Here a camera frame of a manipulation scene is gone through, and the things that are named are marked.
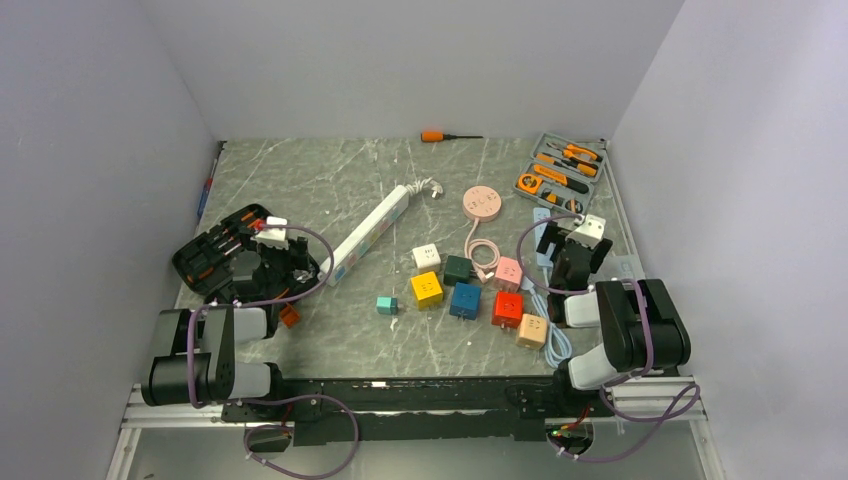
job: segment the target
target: teal cube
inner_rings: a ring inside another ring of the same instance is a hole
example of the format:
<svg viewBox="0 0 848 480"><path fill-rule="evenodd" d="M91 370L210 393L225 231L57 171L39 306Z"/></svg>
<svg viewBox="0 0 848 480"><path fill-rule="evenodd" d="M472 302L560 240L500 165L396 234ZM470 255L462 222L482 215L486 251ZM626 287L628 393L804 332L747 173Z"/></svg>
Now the teal cube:
<svg viewBox="0 0 848 480"><path fill-rule="evenodd" d="M465 257L456 257L448 255L448 260L445 262L445 274L442 281L445 285L454 286L457 283L471 283L471 260Z"/></svg>
<svg viewBox="0 0 848 480"><path fill-rule="evenodd" d="M377 313L382 313L383 315L397 314L397 298L377 297Z"/></svg>

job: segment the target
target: pink cube socket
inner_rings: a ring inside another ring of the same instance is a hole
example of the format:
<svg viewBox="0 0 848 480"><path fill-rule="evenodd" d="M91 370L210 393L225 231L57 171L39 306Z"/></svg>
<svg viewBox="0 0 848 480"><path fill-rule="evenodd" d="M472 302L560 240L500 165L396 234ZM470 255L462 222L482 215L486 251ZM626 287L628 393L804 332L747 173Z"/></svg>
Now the pink cube socket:
<svg viewBox="0 0 848 480"><path fill-rule="evenodd" d="M501 257L495 270L495 288L504 292L517 292L521 286L521 267L518 262Z"/></svg>

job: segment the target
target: open gray toolbox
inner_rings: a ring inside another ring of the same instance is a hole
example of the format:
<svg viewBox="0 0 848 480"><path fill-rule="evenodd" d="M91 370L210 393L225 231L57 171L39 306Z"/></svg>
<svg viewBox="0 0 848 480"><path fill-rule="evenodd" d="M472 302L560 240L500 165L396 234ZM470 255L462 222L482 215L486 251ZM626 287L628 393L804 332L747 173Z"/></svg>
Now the open gray toolbox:
<svg viewBox="0 0 848 480"><path fill-rule="evenodd" d="M583 213L603 175L606 158L602 142L573 142L543 133L513 188L539 205Z"/></svg>

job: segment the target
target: back wall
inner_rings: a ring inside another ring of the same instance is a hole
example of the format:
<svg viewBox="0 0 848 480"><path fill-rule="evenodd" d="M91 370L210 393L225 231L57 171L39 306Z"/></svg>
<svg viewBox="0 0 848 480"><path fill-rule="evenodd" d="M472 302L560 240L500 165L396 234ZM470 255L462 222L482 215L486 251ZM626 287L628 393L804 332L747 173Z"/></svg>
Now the back wall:
<svg viewBox="0 0 848 480"><path fill-rule="evenodd" d="M683 0L142 0L222 139L612 135Z"/></svg>

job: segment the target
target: wall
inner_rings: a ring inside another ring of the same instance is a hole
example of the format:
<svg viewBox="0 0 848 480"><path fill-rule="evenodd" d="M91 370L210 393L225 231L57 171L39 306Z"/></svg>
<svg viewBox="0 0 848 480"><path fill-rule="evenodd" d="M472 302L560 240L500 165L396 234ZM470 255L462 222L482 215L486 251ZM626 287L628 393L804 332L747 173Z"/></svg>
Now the wall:
<svg viewBox="0 0 848 480"><path fill-rule="evenodd" d="M688 0L615 136L729 478L845 478L848 4Z"/></svg>
<svg viewBox="0 0 848 480"><path fill-rule="evenodd" d="M134 0L0 4L0 471L103 478L214 141Z"/></svg>
<svg viewBox="0 0 848 480"><path fill-rule="evenodd" d="M215 135L609 136L683 0L142 0Z"/></svg>

